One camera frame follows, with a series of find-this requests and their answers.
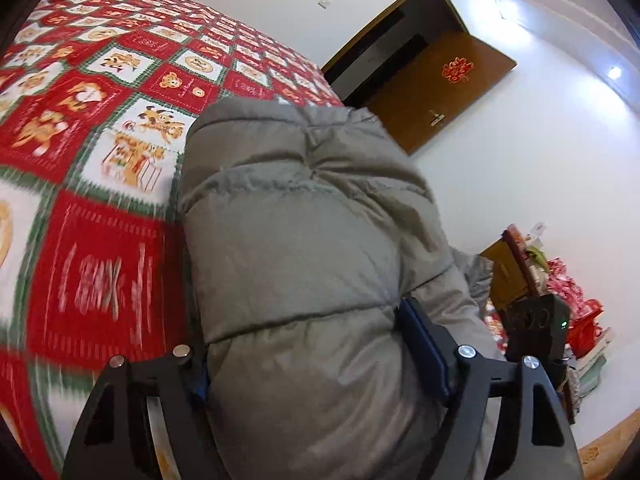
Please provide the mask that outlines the brown wooden cabinet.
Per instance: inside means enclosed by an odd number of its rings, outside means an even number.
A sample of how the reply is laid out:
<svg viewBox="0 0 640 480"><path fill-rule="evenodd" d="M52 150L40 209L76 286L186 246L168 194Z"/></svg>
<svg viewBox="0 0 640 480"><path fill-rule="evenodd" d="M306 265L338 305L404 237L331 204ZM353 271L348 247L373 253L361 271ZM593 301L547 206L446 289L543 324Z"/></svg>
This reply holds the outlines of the brown wooden cabinet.
<svg viewBox="0 0 640 480"><path fill-rule="evenodd" d="M480 255L492 263L489 297L497 310L506 310L518 300L539 296L526 263L524 237L514 224Z"/></svg>

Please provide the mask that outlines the red double happiness sticker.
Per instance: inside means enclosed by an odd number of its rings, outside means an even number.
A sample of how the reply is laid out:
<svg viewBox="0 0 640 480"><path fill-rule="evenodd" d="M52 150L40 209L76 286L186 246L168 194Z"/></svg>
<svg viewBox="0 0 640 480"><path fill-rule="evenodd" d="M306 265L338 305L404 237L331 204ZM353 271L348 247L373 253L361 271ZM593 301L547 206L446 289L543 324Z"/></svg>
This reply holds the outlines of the red double happiness sticker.
<svg viewBox="0 0 640 480"><path fill-rule="evenodd" d="M474 67L473 62L468 61L466 58L456 56L452 61L442 66L440 74L442 78L445 78L450 84L458 84L459 82L467 82L469 80L469 73L474 70Z"/></svg>

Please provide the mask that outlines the brown wooden door frame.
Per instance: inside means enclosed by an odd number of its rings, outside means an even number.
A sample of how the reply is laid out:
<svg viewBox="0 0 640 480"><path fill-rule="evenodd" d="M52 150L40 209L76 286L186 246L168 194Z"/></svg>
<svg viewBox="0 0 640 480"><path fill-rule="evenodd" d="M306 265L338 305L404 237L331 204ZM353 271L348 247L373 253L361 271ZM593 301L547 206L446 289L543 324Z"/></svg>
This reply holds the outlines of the brown wooden door frame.
<svg viewBox="0 0 640 480"><path fill-rule="evenodd" d="M363 107L442 34L467 30L451 0L396 0L349 39L322 73L345 105Z"/></svg>

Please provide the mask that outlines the grey quilted down jacket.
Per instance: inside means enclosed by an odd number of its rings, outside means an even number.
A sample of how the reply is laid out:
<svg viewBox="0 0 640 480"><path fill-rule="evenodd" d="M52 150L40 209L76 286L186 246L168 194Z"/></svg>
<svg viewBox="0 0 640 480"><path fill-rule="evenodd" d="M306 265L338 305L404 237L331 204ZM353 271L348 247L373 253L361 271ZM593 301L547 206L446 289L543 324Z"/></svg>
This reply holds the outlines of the grey quilted down jacket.
<svg viewBox="0 0 640 480"><path fill-rule="evenodd" d="M382 122L223 99L186 135L178 207L230 477L416 478L444 411L394 329L400 300L499 352Z"/></svg>

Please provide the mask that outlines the red Christmas patchwork bedspread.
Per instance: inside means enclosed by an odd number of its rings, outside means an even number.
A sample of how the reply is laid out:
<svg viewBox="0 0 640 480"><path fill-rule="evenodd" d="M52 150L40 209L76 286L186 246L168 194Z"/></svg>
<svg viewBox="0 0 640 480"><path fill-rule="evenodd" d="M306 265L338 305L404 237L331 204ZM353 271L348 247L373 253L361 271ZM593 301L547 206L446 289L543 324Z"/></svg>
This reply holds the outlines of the red Christmas patchwork bedspread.
<svg viewBox="0 0 640 480"><path fill-rule="evenodd" d="M186 331L184 142L225 96L337 106L320 68L192 0L41 0L1 62L1 414L58 478L106 361Z"/></svg>

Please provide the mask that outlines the brown wooden door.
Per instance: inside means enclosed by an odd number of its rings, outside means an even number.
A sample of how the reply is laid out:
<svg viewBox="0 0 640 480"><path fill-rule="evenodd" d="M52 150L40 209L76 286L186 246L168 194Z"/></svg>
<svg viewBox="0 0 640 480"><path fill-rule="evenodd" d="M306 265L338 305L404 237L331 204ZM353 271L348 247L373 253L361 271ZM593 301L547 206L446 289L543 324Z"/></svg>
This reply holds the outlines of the brown wooden door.
<svg viewBox="0 0 640 480"><path fill-rule="evenodd" d="M450 84L442 66L456 56L475 67L467 82ZM413 154L495 87L516 67L509 58L466 32L445 32L434 44L398 70L368 99L367 108L381 119L386 131ZM430 110L446 118L431 127Z"/></svg>

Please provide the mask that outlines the red patterned bag pile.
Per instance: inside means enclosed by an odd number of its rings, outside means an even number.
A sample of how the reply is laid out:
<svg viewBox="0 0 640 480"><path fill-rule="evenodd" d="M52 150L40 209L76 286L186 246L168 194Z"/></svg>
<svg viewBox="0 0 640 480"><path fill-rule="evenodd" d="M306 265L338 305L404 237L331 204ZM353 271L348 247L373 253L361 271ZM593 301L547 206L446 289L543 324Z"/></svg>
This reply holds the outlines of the red patterned bag pile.
<svg viewBox="0 0 640 480"><path fill-rule="evenodd" d="M601 370L606 363L604 350L611 342L612 333L598 322L603 304L585 296L574 278L568 275L562 259L549 260L541 248L534 245L525 248L525 255L539 296L553 294L570 306L565 346L568 386L582 399L600 384Z"/></svg>

